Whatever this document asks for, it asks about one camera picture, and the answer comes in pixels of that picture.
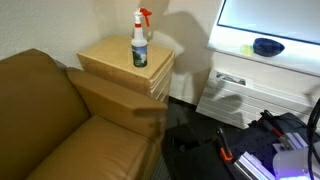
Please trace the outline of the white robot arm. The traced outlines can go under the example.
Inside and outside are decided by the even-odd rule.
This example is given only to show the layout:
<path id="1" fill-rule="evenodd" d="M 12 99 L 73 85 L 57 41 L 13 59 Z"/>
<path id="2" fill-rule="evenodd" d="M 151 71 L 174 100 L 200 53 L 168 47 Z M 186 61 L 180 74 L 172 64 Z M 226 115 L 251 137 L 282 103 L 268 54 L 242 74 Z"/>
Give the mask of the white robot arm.
<path id="1" fill-rule="evenodd" d="M 273 158 L 276 180 L 310 180 L 308 148 L 282 151 Z"/>

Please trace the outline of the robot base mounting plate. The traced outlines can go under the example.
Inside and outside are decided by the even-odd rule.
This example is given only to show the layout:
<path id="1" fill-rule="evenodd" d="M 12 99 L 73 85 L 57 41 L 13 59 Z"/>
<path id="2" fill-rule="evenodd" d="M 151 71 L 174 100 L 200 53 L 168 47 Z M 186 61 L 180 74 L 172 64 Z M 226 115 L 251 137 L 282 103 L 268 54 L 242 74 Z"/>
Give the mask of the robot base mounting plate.
<path id="1" fill-rule="evenodd" d="M 307 142 L 297 132 L 285 133 L 291 150 L 307 147 Z M 273 170 L 274 156 L 285 150 L 273 132 L 247 133 L 230 146 L 232 167 L 246 180 L 276 180 Z"/>

